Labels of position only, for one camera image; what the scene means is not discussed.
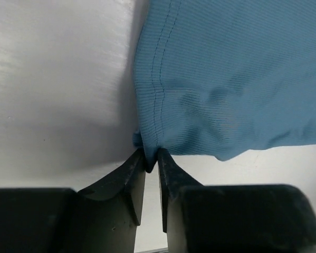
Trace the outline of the teal tank top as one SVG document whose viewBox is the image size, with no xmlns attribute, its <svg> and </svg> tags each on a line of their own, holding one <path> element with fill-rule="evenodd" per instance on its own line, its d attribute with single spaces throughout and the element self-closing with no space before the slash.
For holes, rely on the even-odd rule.
<svg viewBox="0 0 316 253">
<path fill-rule="evenodd" d="M 316 144 L 316 1 L 151 1 L 133 78 L 150 167 Z"/>
</svg>

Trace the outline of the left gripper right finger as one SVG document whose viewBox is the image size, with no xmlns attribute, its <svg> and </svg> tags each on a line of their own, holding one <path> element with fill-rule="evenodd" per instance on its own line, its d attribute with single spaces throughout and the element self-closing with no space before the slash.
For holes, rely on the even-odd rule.
<svg viewBox="0 0 316 253">
<path fill-rule="evenodd" d="M 316 252 L 316 215 L 288 184 L 205 186 L 157 153 L 169 252 Z"/>
</svg>

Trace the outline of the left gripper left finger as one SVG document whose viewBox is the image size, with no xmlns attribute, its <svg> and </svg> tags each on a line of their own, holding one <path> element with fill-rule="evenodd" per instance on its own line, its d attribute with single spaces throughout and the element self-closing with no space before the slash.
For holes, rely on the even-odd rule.
<svg viewBox="0 0 316 253">
<path fill-rule="evenodd" d="M 145 168 L 139 149 L 80 191 L 0 188 L 0 252 L 133 252 Z"/>
</svg>

